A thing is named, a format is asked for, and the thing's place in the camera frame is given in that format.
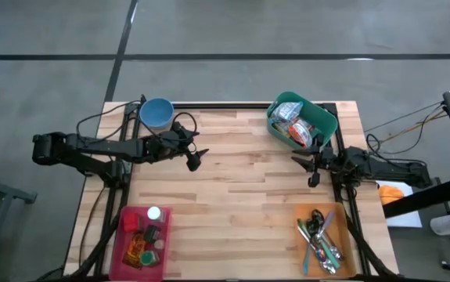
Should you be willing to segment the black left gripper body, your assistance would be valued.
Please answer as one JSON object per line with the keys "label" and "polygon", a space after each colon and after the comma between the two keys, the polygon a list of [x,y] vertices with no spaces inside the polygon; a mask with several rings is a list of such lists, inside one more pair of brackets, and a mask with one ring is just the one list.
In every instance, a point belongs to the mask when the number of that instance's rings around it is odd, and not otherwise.
{"label": "black left gripper body", "polygon": [[183,132],[191,131],[186,129],[180,122],[174,121],[169,130],[157,134],[157,138],[162,146],[169,150],[169,157],[180,157],[191,153],[189,145],[193,140],[180,139]]}

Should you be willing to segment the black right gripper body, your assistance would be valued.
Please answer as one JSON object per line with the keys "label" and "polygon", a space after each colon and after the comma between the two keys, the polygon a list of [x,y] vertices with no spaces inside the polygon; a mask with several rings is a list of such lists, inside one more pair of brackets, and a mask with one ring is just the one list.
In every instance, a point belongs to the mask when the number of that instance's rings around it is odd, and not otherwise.
{"label": "black right gripper body", "polygon": [[314,155],[314,172],[317,172],[319,169],[323,169],[334,173],[341,173],[343,168],[343,151],[335,154],[331,147],[325,147]]}

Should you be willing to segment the red ramen noodle packet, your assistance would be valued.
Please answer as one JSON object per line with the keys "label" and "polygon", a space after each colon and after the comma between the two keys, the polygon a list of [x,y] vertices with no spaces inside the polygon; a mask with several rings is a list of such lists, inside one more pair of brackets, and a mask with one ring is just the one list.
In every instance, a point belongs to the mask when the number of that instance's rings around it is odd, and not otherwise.
{"label": "red ramen noodle packet", "polygon": [[296,143],[303,148],[306,148],[311,145],[311,132],[313,129],[314,127],[312,125],[307,123],[305,120],[298,118],[289,125],[288,131]]}

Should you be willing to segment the clear yellow snack packet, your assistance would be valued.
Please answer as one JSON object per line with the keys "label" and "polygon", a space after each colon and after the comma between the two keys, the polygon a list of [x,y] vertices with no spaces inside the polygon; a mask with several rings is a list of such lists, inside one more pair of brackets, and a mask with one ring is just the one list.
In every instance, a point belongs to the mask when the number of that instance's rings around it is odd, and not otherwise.
{"label": "clear yellow snack packet", "polygon": [[276,129],[282,136],[285,136],[287,139],[291,138],[290,134],[290,123],[285,121],[278,121],[272,124],[272,127]]}

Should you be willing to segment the green plastic bin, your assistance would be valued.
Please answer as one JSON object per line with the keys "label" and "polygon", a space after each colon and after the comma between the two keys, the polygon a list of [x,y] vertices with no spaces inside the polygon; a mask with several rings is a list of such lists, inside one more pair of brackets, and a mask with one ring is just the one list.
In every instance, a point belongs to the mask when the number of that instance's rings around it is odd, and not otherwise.
{"label": "green plastic bin", "polygon": [[273,121],[271,120],[271,115],[274,109],[276,109],[282,103],[291,102],[303,103],[303,107],[301,108],[299,116],[304,119],[309,125],[315,126],[314,130],[311,132],[311,135],[316,136],[317,134],[321,134],[324,137],[322,146],[327,146],[333,134],[337,130],[337,117],[329,111],[329,104],[327,104],[326,106],[322,106],[312,103],[302,96],[299,96],[295,92],[282,92],[277,96],[275,101],[270,104],[266,114],[266,128],[268,132],[294,150],[302,149],[302,146],[299,143],[296,143],[294,140],[284,136],[281,132],[275,129],[273,127]]}

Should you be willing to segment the spoon with purple handle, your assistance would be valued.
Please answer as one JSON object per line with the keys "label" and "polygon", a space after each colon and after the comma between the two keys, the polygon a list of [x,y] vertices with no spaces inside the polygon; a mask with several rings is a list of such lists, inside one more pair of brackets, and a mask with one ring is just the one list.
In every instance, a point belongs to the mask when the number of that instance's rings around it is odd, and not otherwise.
{"label": "spoon with purple handle", "polygon": [[328,215],[323,218],[322,222],[319,224],[319,228],[317,230],[317,233],[315,234],[315,237],[317,240],[324,240],[327,244],[333,244],[332,239],[327,234],[326,230],[329,227],[330,223],[332,222],[334,213],[330,211]]}

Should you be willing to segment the white lid spice jar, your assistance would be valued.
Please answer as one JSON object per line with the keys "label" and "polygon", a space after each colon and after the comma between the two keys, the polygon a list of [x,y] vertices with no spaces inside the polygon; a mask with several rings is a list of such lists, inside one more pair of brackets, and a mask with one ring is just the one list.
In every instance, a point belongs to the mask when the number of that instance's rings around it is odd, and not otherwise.
{"label": "white lid spice jar", "polygon": [[166,215],[165,215],[165,211],[157,206],[152,206],[147,210],[147,217],[148,219],[150,219],[151,221],[154,222],[165,222],[166,220]]}

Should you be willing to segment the green pepper spice tin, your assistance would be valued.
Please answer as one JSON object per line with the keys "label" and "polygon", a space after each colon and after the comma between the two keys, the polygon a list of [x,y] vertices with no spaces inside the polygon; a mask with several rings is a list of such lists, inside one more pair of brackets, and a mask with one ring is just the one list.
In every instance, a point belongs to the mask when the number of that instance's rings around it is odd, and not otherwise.
{"label": "green pepper spice tin", "polygon": [[143,240],[147,243],[153,243],[158,240],[161,228],[155,225],[148,225],[143,234]]}

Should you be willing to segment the spoon with mint green handle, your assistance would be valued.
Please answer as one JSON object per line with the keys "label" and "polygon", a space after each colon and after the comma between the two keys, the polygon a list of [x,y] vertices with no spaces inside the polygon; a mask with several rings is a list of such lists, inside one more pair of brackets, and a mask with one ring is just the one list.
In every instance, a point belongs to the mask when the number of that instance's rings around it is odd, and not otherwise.
{"label": "spoon with mint green handle", "polygon": [[327,257],[329,258],[329,260],[332,262],[332,264],[336,267],[336,271],[340,268],[340,261],[338,261],[337,259],[335,259],[332,254],[329,252],[329,249],[326,246],[322,246],[319,242],[317,242],[315,240],[314,235],[311,237],[311,240],[313,241],[314,244],[317,244],[318,246],[320,246],[324,252],[326,253]]}

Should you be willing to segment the plain silver spoon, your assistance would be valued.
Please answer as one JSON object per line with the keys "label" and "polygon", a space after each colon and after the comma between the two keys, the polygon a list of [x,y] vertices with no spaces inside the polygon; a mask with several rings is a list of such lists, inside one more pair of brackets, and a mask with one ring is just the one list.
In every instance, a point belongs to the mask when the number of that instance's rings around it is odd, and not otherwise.
{"label": "plain silver spoon", "polygon": [[308,231],[305,228],[302,228],[301,226],[298,226],[297,228],[301,236],[307,241],[308,247],[313,250],[315,257],[318,259],[319,265],[322,267],[322,269],[324,269],[329,274],[335,274],[336,267],[329,260],[326,253],[321,248],[317,248],[311,242],[311,239],[308,236]]}

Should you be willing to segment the orange brown snack packet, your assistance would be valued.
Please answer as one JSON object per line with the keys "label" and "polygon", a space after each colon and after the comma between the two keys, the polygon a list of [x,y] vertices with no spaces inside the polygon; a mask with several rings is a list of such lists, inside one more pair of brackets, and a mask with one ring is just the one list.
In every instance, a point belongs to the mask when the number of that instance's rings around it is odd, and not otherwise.
{"label": "orange brown snack packet", "polygon": [[133,233],[132,239],[128,244],[128,248],[124,253],[122,262],[135,269],[141,269],[141,255],[145,251],[146,242],[143,239],[143,234],[140,232]]}

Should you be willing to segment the blue bowl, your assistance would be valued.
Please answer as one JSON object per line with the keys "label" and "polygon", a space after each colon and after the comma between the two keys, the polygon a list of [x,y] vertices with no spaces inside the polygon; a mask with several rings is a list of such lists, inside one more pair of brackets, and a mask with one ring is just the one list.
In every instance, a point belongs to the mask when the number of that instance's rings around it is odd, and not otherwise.
{"label": "blue bowl", "polygon": [[148,128],[165,128],[172,121],[174,106],[171,101],[163,98],[147,100],[139,111],[139,120]]}

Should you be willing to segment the orange cloth object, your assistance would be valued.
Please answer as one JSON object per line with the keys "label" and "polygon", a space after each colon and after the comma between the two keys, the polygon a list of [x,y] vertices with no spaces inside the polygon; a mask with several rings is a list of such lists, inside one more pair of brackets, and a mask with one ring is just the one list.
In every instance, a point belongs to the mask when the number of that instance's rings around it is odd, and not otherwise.
{"label": "orange cloth object", "polygon": [[400,200],[405,196],[399,188],[388,185],[380,185],[378,188],[378,194],[382,205]]}

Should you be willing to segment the orange plastic tray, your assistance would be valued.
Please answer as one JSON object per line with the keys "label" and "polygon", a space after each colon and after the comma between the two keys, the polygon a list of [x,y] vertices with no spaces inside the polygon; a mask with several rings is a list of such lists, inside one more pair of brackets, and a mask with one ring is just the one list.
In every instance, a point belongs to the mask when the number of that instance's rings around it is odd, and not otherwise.
{"label": "orange plastic tray", "polygon": [[[340,249],[344,256],[344,260],[340,261],[340,268],[335,274],[327,273],[319,265],[318,259],[311,255],[308,275],[303,273],[303,262],[307,247],[307,241],[301,236],[297,228],[297,219],[301,219],[304,223],[307,219],[312,219],[311,212],[314,209],[326,217],[329,212],[333,212],[334,216],[332,222],[327,228],[326,232],[333,240],[335,245]],[[317,204],[296,204],[293,210],[293,226],[294,236],[298,249],[298,260],[300,265],[301,275],[305,278],[315,279],[346,279],[354,276],[357,273],[355,260],[353,257],[353,249],[351,246],[351,238],[347,231],[347,220],[345,218],[345,210],[340,203],[317,203]]]}

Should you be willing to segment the white paper sheet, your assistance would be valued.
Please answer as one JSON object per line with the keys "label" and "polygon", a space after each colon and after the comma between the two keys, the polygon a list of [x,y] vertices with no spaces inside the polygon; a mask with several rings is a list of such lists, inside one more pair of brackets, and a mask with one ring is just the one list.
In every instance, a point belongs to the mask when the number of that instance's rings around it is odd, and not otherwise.
{"label": "white paper sheet", "polygon": [[[399,189],[404,196],[410,196],[413,194],[412,187],[405,183],[390,182],[390,181],[377,181],[378,187],[392,186]],[[421,219],[417,211],[412,211],[403,215],[387,218],[388,227],[407,227],[407,228],[422,228]]]}

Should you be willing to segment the black metal beam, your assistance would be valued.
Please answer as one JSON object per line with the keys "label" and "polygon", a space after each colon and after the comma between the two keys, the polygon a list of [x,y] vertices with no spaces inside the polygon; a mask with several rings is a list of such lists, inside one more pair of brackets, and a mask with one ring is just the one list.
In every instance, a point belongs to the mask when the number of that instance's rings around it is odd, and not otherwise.
{"label": "black metal beam", "polygon": [[391,218],[449,201],[450,181],[386,204],[383,212],[386,218]]}

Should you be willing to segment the pink plastic tray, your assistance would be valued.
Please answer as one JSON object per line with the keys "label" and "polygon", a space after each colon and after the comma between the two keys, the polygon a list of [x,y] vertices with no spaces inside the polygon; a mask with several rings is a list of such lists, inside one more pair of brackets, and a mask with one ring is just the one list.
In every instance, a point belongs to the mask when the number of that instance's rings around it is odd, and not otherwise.
{"label": "pink plastic tray", "polygon": [[[134,282],[162,282],[164,279],[165,270],[167,268],[167,260],[169,253],[169,242],[170,242],[170,232],[171,232],[171,209],[169,207],[160,207],[165,211],[166,220],[165,222],[154,222],[148,219],[147,210],[150,206],[125,206],[121,210],[120,220],[117,228],[117,235],[114,241],[113,252],[110,262],[109,278],[111,280],[119,281],[134,281]],[[157,250],[153,243],[146,242],[145,251],[156,251],[160,256],[160,263],[157,266],[145,267],[142,266],[141,269],[135,269],[130,266],[125,265],[122,262],[124,253],[128,248],[128,244],[132,239],[132,233],[126,233],[123,227],[123,215],[126,212],[138,213],[142,218],[142,229],[140,232],[144,234],[145,229],[148,225],[155,225],[161,228],[160,236],[158,238],[165,241],[165,246],[163,250]]]}

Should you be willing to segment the black aluminium table frame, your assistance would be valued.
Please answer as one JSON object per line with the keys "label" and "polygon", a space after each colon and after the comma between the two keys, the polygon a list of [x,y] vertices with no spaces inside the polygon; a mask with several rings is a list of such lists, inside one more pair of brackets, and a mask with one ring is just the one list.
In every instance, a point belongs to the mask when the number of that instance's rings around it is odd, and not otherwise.
{"label": "black aluminium table frame", "polygon": [[169,280],[301,278],[293,210],[333,201],[322,172],[315,188],[290,148],[266,128],[266,103],[177,104],[209,151],[195,172],[184,158],[135,167],[128,203],[172,209]]}

